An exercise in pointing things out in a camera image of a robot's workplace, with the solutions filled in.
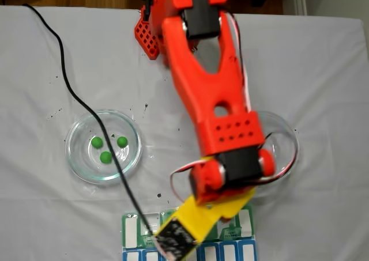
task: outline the white wall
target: white wall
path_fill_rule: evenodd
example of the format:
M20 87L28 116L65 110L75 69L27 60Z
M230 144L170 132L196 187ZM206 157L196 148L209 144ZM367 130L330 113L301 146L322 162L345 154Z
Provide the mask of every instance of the white wall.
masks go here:
M359 18L369 41L369 0L306 0L308 15Z

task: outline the green ball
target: green ball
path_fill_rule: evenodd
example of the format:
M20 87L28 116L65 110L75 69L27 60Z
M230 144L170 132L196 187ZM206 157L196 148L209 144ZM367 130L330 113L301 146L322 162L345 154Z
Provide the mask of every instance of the green ball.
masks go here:
M101 147L103 147L104 142L100 137L94 137L91 140L91 145L95 148L95 149L100 149Z
M110 152L102 152L100 155L100 160L104 164L110 164L111 163L111 153Z
M128 145L128 140L124 136L121 136L116 140L116 143L119 147L126 147Z

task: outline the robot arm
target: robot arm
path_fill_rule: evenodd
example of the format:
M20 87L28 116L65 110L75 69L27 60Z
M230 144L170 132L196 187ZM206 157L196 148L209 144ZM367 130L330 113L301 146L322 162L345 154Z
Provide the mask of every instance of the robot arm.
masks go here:
M250 200L254 185L274 174L258 115L247 105L242 65L236 54L226 0L153 0L144 7L135 36L146 54L163 55L174 84L207 157L190 172L193 196L156 234L168 260L181 260L201 243L220 218L232 218ZM146 12L150 8L149 20ZM206 72L191 48L201 39L218 37L218 72ZM227 110L216 116L216 107Z

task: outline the glass bowl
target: glass bowl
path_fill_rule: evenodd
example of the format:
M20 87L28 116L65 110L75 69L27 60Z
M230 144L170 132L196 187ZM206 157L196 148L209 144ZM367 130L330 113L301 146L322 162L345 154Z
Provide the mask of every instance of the glass bowl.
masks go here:
M270 151L273 155L276 170L274 175L281 172L293 159L293 155L296 154L296 161L283 177L272 183L257 187L257 192L254 197L263 198L266 196L276 195L283 182L294 170L299 157L299 142L296 132L282 117L267 111L258 111L258 115L264 137L273 133L265 140L263 149Z
M115 155L125 176L131 174L142 154L142 142L135 123L125 114L116 110L100 109L95 111L103 121ZM103 147L96 149L91 145L94 137L103 140ZM120 148L116 142L119 137L126 137L128 145ZM108 151L103 132L90 114L82 115L71 127L66 138L65 153L73 172L93 184L112 184L120 181L117 168L112 161L104 164L100 161L102 152Z

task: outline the white cloth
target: white cloth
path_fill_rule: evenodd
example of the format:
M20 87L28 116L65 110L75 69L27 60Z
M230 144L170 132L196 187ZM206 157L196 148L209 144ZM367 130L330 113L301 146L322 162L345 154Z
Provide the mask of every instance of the white cloth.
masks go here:
M143 210L178 205L168 177L199 157L197 140L170 72L134 39L139 12L39 11L63 40L76 92L139 125L144 154L129 183ZM366 261L369 63L361 21L238 20L253 108L284 117L301 144L288 185L254 208L259 259ZM199 45L205 59L207 48ZM88 185L65 160L65 136L84 112L65 88L55 38L29 9L0 7L1 260L121 260L121 216L133 211L123 187Z

